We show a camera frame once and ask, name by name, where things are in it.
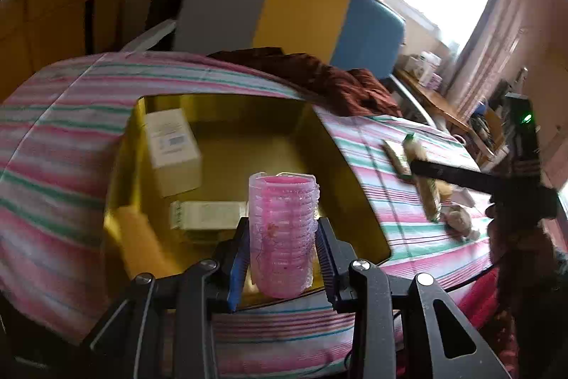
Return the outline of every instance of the screw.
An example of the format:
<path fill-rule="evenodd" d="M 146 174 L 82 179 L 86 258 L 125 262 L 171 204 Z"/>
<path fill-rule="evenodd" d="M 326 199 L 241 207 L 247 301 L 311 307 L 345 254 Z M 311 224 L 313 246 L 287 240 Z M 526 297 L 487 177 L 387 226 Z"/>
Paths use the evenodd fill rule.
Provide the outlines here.
<path fill-rule="evenodd" d="M 134 280 L 136 281 L 137 285 L 147 285 L 152 281 L 152 278 L 153 276 L 151 273 L 140 273 L 139 275 L 136 275 L 136 278 Z"/>
<path fill-rule="evenodd" d="M 371 264 L 367 262 L 365 259 L 358 259 L 351 262 L 351 265 L 354 269 L 359 271 L 369 270 L 371 268 Z"/>
<path fill-rule="evenodd" d="M 429 273 L 419 273 L 416 277 L 416 281 L 422 286 L 430 286 L 434 282 L 434 277 Z"/>
<path fill-rule="evenodd" d="M 200 265 L 207 270 L 215 270 L 217 268 L 217 262 L 213 259 L 203 259 Z"/>

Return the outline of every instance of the stack of pink containers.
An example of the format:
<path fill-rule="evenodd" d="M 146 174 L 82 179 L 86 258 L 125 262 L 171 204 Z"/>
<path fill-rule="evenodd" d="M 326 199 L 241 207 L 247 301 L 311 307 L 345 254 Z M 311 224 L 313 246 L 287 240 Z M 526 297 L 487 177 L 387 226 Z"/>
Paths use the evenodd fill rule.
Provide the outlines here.
<path fill-rule="evenodd" d="M 267 296 L 298 296 L 313 281 L 319 186 L 313 175 L 249 178 L 251 278 Z"/>

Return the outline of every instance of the brown blanket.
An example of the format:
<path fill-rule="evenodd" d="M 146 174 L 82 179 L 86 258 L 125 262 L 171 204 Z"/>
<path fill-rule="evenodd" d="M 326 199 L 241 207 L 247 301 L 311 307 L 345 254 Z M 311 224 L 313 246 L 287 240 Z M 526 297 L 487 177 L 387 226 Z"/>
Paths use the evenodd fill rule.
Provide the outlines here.
<path fill-rule="evenodd" d="M 402 116 L 388 90 L 366 69 L 344 71 L 308 54 L 285 55 L 277 47 L 216 52 L 209 56 L 272 74 L 317 93 L 340 116 Z"/>

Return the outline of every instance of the curtain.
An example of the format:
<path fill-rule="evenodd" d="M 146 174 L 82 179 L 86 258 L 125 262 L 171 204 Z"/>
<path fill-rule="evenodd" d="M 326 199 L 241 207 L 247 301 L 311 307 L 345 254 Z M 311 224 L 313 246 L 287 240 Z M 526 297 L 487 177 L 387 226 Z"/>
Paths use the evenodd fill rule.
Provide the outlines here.
<path fill-rule="evenodd" d="M 458 115 L 468 119 L 493 91 L 522 34 L 524 0 L 489 0 L 442 88 Z"/>

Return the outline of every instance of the headboard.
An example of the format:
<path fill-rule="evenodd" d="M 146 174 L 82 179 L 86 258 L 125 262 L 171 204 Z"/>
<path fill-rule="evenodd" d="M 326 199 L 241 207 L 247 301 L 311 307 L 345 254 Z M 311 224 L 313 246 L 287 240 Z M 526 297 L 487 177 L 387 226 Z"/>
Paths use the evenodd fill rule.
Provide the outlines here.
<path fill-rule="evenodd" d="M 403 38 L 404 20 L 377 0 L 183 0 L 173 50 L 276 46 L 382 78 Z"/>

